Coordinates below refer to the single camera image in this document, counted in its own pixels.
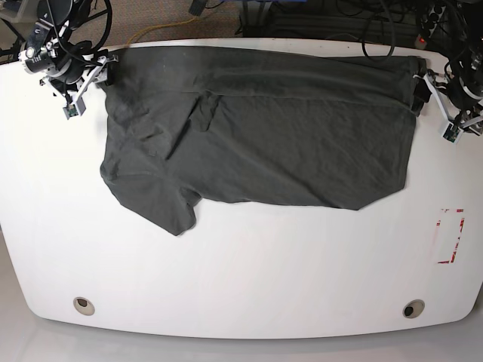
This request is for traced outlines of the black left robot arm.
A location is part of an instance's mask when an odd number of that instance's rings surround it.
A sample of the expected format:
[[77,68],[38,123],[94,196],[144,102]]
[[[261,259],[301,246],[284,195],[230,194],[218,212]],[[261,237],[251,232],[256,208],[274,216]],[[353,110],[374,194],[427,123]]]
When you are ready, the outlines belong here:
[[430,44],[448,59],[443,73],[423,76],[443,116],[441,136],[456,143],[482,135],[482,2],[417,1],[415,45]]

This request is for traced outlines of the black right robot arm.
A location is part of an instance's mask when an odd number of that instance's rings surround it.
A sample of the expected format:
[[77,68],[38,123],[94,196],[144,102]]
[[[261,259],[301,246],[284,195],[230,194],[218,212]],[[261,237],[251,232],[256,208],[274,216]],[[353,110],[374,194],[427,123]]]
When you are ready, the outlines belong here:
[[[67,100],[78,91],[78,83],[85,71],[101,70],[102,57],[108,57],[104,46],[112,27],[111,1],[104,1],[106,9],[92,15],[91,1],[40,1],[38,19],[26,40],[19,61],[29,74],[42,72],[42,84],[51,84]],[[98,43],[90,40],[70,42],[74,31],[84,24],[106,16],[103,34]]]

